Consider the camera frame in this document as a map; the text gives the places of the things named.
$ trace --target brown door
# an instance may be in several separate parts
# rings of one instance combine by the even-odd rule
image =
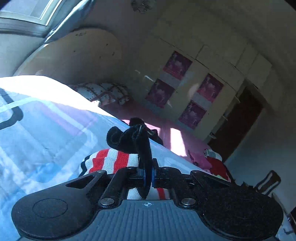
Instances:
[[[216,139],[209,142],[213,151],[222,156],[223,162],[234,152],[262,110],[262,104],[246,88],[239,101],[229,113],[228,121],[215,133]]]

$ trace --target bed sheet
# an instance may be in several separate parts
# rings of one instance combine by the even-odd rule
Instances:
[[[128,126],[68,86],[43,76],[0,78],[0,233],[19,238],[11,209],[23,196],[79,175],[88,155],[109,148],[112,126]],[[150,141],[159,166],[199,169]]]

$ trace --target pink floor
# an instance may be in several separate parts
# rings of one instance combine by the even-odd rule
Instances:
[[[187,154],[188,150],[191,153],[203,155],[205,149],[210,149],[206,143],[197,139],[188,131],[169,120],[158,117],[151,110],[146,109],[135,101],[129,101],[124,105],[112,103],[104,106],[102,109],[127,124],[132,117],[143,119],[148,128],[157,129],[158,135],[167,149],[190,162],[191,160]]]

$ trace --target ribbed gray plate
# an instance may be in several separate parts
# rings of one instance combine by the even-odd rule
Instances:
[[[91,225],[64,241],[225,241],[211,232],[193,210],[173,200],[124,200],[115,209],[102,210]]]

